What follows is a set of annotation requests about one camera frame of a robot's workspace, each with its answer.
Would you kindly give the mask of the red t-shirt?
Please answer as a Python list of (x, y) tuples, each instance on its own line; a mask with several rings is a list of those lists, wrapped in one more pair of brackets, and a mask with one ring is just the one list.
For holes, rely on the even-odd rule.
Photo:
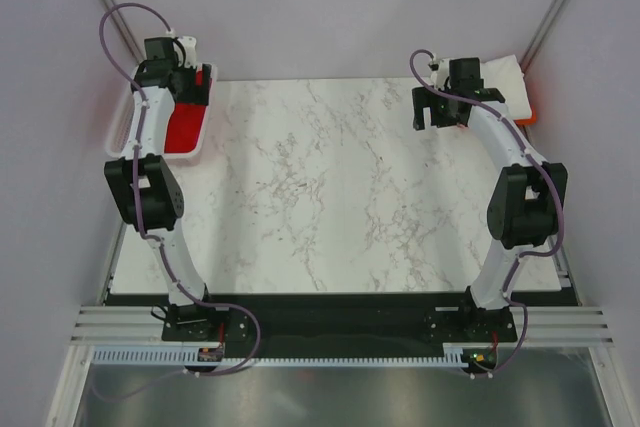
[(167, 127), (166, 154), (188, 154), (196, 149), (209, 105), (211, 72), (210, 64), (202, 64), (172, 74), (170, 91), (175, 108)]

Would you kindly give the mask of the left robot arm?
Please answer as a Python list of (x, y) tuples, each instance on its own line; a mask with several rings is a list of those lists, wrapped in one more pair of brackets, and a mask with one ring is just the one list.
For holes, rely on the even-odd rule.
[(208, 342), (217, 337), (220, 318), (202, 305), (208, 288), (187, 247), (186, 201), (169, 163), (198, 157), (216, 70), (198, 61), (190, 36), (148, 38), (144, 47), (133, 76), (129, 134), (104, 175), (123, 222), (148, 243), (164, 276), (168, 301), (151, 310), (164, 324), (163, 340)]

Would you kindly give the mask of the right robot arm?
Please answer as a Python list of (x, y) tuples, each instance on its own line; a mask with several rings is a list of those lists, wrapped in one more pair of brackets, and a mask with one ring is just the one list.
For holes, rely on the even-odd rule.
[(487, 207), (491, 244), (476, 279), (454, 310), (434, 308), (425, 318), (435, 342), (516, 339), (512, 308), (515, 281), (530, 257), (552, 257), (564, 239), (563, 204), (568, 172), (550, 163), (525, 138), (506, 99), (486, 86), (477, 58), (444, 61), (432, 56), (431, 76), (418, 76), (412, 91), (413, 127), (466, 127), (481, 142), (498, 171)]

